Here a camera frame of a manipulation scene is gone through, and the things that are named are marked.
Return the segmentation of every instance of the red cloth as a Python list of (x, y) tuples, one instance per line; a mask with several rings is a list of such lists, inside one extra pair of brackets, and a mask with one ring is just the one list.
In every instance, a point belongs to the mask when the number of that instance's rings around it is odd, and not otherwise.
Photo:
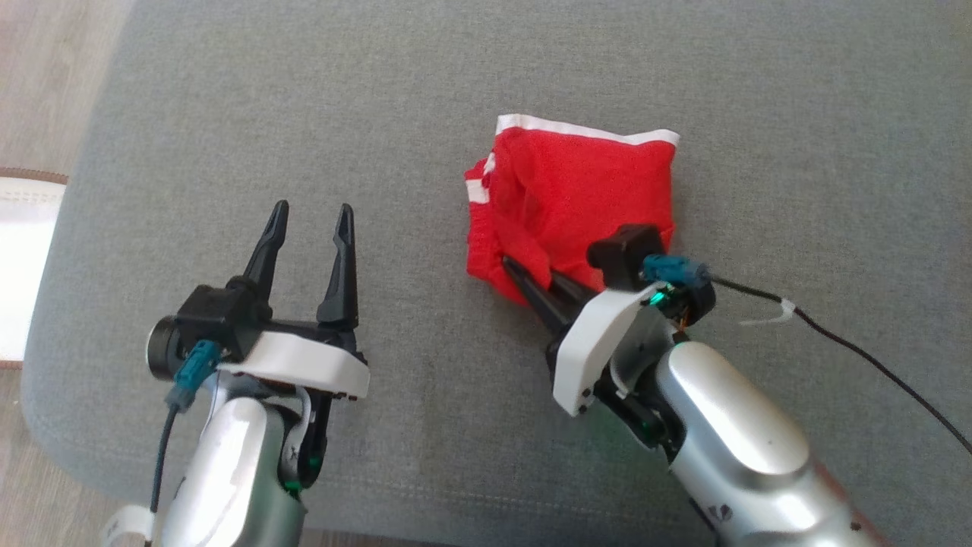
[(654, 224), (668, 247), (677, 143), (678, 135), (666, 129), (621, 136), (500, 116), (492, 154), (466, 172), (469, 274), (520, 304), (525, 301), (503, 270), (503, 255), (545, 287), (554, 270), (603, 290), (600, 271), (587, 265), (592, 241), (622, 224)]

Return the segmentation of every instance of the wooden floor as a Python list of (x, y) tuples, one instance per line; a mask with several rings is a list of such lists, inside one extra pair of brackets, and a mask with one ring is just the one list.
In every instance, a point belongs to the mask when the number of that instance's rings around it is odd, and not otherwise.
[[(0, 168), (71, 174), (133, 1), (0, 0)], [(122, 504), (44, 456), (20, 413), (19, 382), (19, 371), (0, 370), (0, 546), (97, 545)], [(417, 544), (307, 530), (300, 545)]]

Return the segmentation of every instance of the gray fabric surface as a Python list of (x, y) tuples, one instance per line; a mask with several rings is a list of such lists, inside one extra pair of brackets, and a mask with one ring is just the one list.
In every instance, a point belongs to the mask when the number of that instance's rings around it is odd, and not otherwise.
[[(498, 114), (670, 128), (677, 250), (871, 348), (972, 434), (972, 69), (941, 4), (140, 2), (53, 239), (23, 373), (48, 454), (147, 502), (146, 333), (292, 204), (272, 298), (309, 318), (343, 201), (365, 401), (335, 405), (308, 524), (462, 545), (710, 545), (660, 455), (550, 399), (545, 335), (465, 274), (463, 171)], [(695, 337), (806, 428), (902, 545), (972, 537), (972, 461), (869, 365), (721, 293)], [(205, 403), (177, 421), (169, 498)]]

